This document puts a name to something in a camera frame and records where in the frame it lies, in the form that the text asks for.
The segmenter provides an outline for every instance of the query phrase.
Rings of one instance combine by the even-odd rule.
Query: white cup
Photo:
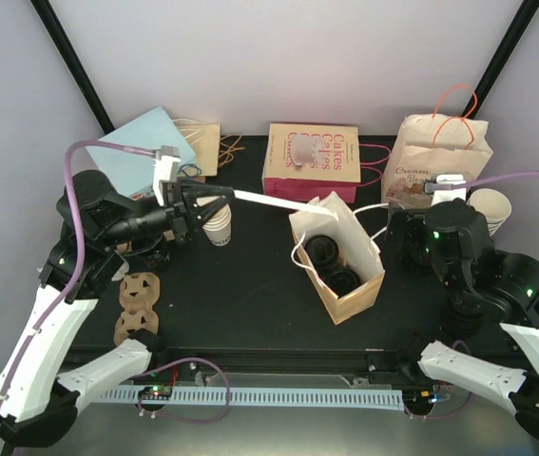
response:
[[[216,198],[219,197],[197,198],[197,203],[204,206]],[[214,245],[223,246],[228,244],[231,240],[231,209],[229,205],[225,204],[213,218],[206,222],[203,230]]]
[[[481,188],[473,192],[468,199],[468,205],[484,214],[491,236],[512,213],[512,205],[508,197],[490,188]]]
[[[324,140],[317,136],[297,134],[290,141],[290,158],[296,166],[305,163],[318,163],[319,151],[324,147]]]

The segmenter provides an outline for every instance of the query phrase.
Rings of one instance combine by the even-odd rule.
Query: black pole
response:
[[[516,12],[516,15],[514,16],[512,22],[510,23],[510,26],[508,27],[508,30],[506,30],[506,34],[502,38],[501,43],[499,43],[497,50],[493,54],[491,61],[487,66],[487,69],[485,69],[485,74],[482,75],[482,78],[480,78],[480,82],[476,86],[475,91],[476,96],[478,97],[478,105],[476,106],[476,109],[472,112],[472,114],[470,114],[470,119],[476,117],[480,106],[482,106],[487,96],[489,95],[493,84],[495,84],[495,81],[497,81],[497,78],[499,77],[499,74],[501,73],[502,69],[504,69],[504,67],[506,66],[506,62],[516,48],[516,45],[523,36],[523,33],[525,33],[529,22],[531,22],[531,19],[535,15],[535,12],[538,8],[539,0],[523,0],[523,3],[521,3],[520,8]],[[474,98],[471,97],[468,101],[468,105],[461,114],[462,116],[464,116],[470,109],[472,109],[473,103]]]
[[[30,0],[105,134],[115,129],[49,0]]]

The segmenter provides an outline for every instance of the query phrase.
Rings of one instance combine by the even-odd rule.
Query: purple cable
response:
[[[77,204],[77,198],[75,195],[75,189],[74,185],[72,183],[72,155],[74,152],[81,148],[81,147],[87,147],[89,145],[95,145],[99,147],[108,147],[111,149],[117,149],[124,152],[128,152],[130,154],[136,154],[136,155],[144,155],[146,157],[155,157],[155,152],[149,149],[143,149],[141,147],[132,147],[127,145],[120,145],[115,144],[113,142],[104,142],[104,141],[95,141],[95,140],[88,140],[88,141],[78,141],[75,144],[73,144],[71,147],[68,148],[67,153],[64,156],[64,182],[65,187],[67,189],[67,197],[68,197],[68,205],[70,206],[70,213],[72,214],[72,222],[74,225],[74,232],[75,232],[75,239],[77,243],[77,260],[75,262],[75,269],[72,272],[72,277],[67,283],[67,286],[64,287],[64,290],[60,294],[56,296],[56,298],[53,300],[51,304],[45,309],[43,313],[39,316],[37,321],[32,325],[32,328],[36,331],[38,331],[41,328],[41,325],[48,319],[48,317],[51,315],[51,313],[54,311],[56,307],[64,300],[68,293],[72,290],[72,288],[77,283],[77,280],[79,280],[79,276],[81,275],[81,272],[83,271],[84,261],[85,261],[85,255],[86,255],[86,240],[85,240],[85,234],[83,231],[83,224],[81,222],[81,214],[79,213],[79,205]],[[11,381],[13,380],[13,377],[15,376],[15,373],[17,372],[18,367],[20,366],[20,363],[22,362],[22,358],[24,358],[24,355],[27,351],[27,349],[30,346],[30,342],[32,342],[32,337],[34,337],[34,334],[31,334],[24,339],[24,342],[22,342],[22,346],[20,347],[20,350],[16,353],[15,357],[13,358],[13,363],[11,364],[10,370],[7,372],[7,375],[5,377],[5,382],[3,382],[3,387],[0,389],[0,396],[5,397],[11,387]],[[0,399],[0,408],[3,405],[3,399]]]
[[[468,345],[463,340],[455,340],[452,343],[451,348],[456,349],[460,345],[465,349],[465,351],[468,354],[472,354],[472,351],[470,350]],[[408,413],[409,416],[411,416],[411,418],[419,418],[421,420],[431,420],[431,421],[446,420],[447,418],[453,418],[454,416],[457,416],[458,414],[465,411],[472,404],[473,398],[474,398],[474,395],[472,393],[470,393],[470,395],[468,396],[468,400],[466,401],[466,403],[463,406],[461,406],[457,410],[451,411],[451,412],[449,412],[449,413],[447,413],[445,415],[440,415],[440,416],[428,416],[428,415],[418,416],[418,415],[413,415],[411,413],[411,411],[409,410],[409,408],[406,407],[406,406],[404,406],[404,411],[406,411],[406,413]]]
[[[492,178],[484,178],[484,179],[473,180],[471,182],[458,183],[456,185],[445,184],[444,187],[436,185],[435,188],[437,190],[441,190],[441,189],[456,190],[458,188],[470,188],[470,187],[475,187],[478,185],[485,185],[487,183],[507,181],[509,179],[516,179],[516,178],[539,178],[539,171],[521,171],[518,173],[508,173],[508,174],[502,174],[501,176],[494,176]]]
[[[222,406],[221,411],[219,411],[216,415],[212,416],[211,418],[205,418],[205,419],[187,418],[185,416],[174,415],[172,413],[154,412],[155,415],[156,416],[161,416],[162,418],[169,418],[170,420],[182,421],[184,423],[189,423],[191,425],[209,425],[211,423],[216,423],[221,418],[223,418],[224,415],[227,414],[227,411],[229,411],[229,404],[231,403],[231,386],[229,385],[229,381],[227,380],[227,377],[224,374],[224,372],[221,370],[221,368],[219,368],[213,362],[208,361],[207,359],[203,359],[203,358],[195,358],[195,357],[182,358],[182,359],[177,359],[176,361],[172,361],[171,363],[168,363],[168,364],[166,364],[164,366],[161,366],[160,368],[153,369],[153,370],[148,370],[147,372],[140,373],[138,375],[134,375],[133,377],[130,377],[130,378],[146,377],[147,375],[150,375],[151,373],[157,373],[157,372],[165,371],[166,369],[173,368],[173,367],[178,366],[178,365],[183,364],[183,363],[202,363],[202,364],[205,364],[206,366],[211,367],[214,371],[216,371],[216,373],[218,375],[221,376],[222,381],[224,382],[224,387],[226,388],[226,398],[225,398],[225,401],[224,401],[224,406]],[[141,413],[151,413],[152,414],[153,412],[148,412],[147,410],[143,409],[143,399],[144,399],[144,396],[141,396],[141,398],[138,401],[138,410]]]

